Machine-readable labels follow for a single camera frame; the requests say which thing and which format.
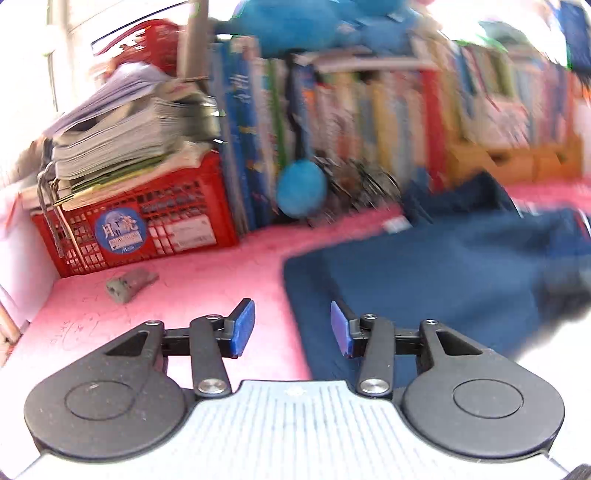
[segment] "blue book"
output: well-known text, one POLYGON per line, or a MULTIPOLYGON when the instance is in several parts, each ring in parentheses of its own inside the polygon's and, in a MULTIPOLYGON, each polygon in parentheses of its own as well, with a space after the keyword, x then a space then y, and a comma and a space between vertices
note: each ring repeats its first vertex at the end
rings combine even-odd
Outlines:
POLYGON ((264 133, 259 134, 255 97, 260 92, 255 92, 254 89, 262 88, 262 85, 253 84, 250 64, 252 60, 260 58, 254 48, 255 42, 256 39, 252 37, 234 37, 227 49, 229 78, 236 104, 236 121, 246 164, 246 178, 255 223, 257 228, 261 228, 270 225, 273 218, 270 176, 274 173, 269 171, 267 149, 263 143, 264 133))
POLYGON ((217 100, 223 144, 220 157, 228 202, 234 218, 236 232, 244 235, 256 228, 255 215, 246 178, 246 167, 236 123, 234 96, 224 72, 224 50, 222 43, 210 46, 209 83, 212 95, 217 100))

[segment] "pink table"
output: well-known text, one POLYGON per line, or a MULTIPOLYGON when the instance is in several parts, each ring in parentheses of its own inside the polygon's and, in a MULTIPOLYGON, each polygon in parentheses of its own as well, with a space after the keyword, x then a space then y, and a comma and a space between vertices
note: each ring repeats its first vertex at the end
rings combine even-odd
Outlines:
MULTIPOLYGON (((515 199, 539 206, 573 205, 591 212, 591 187, 585 183, 508 190, 515 199)), ((383 221, 397 214, 397 210, 366 212, 315 230, 273 227, 253 233, 234 249, 147 262, 144 266, 159 272, 160 280, 125 306, 107 296, 105 283, 130 267, 58 281, 7 365, 0 369, 0 468, 14 477, 38 455, 22 418, 23 403, 32 387, 148 319, 161 319, 168 328, 185 327, 203 314, 227 314, 240 299, 250 297, 256 303, 255 329, 243 357, 226 362, 233 388, 247 378, 308 379, 283 289, 283 261, 323 245, 371 236, 381 230, 383 221)), ((192 386, 188 359, 172 358, 168 372, 181 386, 192 386)))

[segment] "blue ball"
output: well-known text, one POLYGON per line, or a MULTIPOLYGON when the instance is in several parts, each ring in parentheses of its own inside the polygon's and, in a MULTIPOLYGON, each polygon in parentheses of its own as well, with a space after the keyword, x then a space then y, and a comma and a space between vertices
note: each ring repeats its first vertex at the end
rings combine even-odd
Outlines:
POLYGON ((288 166, 277 182, 277 206, 292 218, 305 218, 319 210, 327 193, 324 172, 310 160, 288 166))

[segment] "blue gripper pad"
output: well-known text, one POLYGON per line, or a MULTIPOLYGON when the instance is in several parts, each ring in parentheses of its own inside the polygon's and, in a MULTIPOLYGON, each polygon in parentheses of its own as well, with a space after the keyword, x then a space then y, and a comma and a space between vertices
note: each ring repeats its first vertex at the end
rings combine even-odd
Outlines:
POLYGON ((333 301, 330 304, 330 324, 335 334, 337 343, 339 344, 340 352, 347 358, 353 356, 353 339, 349 330, 349 321, 341 309, 333 301))
POLYGON ((230 351, 233 356, 242 355, 254 327, 255 303, 251 300, 234 323, 234 333, 230 340, 230 351))

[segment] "dark blue fabric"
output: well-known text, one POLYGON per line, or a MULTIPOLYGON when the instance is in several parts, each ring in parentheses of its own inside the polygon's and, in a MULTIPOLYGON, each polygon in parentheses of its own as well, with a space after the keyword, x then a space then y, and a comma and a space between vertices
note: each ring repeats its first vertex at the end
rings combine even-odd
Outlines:
MULTIPOLYGON (((510 207, 479 210, 484 204, 476 202, 468 215, 450 216, 418 205, 412 229, 285 263, 285 289, 315 380, 353 383, 359 369, 358 360, 341 356, 334 339, 334 299, 400 327, 438 319, 504 355, 573 301, 589 299, 580 275, 589 259, 575 255, 591 254, 591 242, 577 212, 521 218, 510 207), (425 215, 435 223, 424 222, 425 215)), ((408 384, 415 377, 414 358, 398 357, 396 376, 397 386, 408 384)))
POLYGON ((411 183, 402 194, 402 210, 411 225, 435 223, 458 214, 509 212, 518 215, 509 194, 486 171, 454 190, 430 193, 418 183, 411 183))

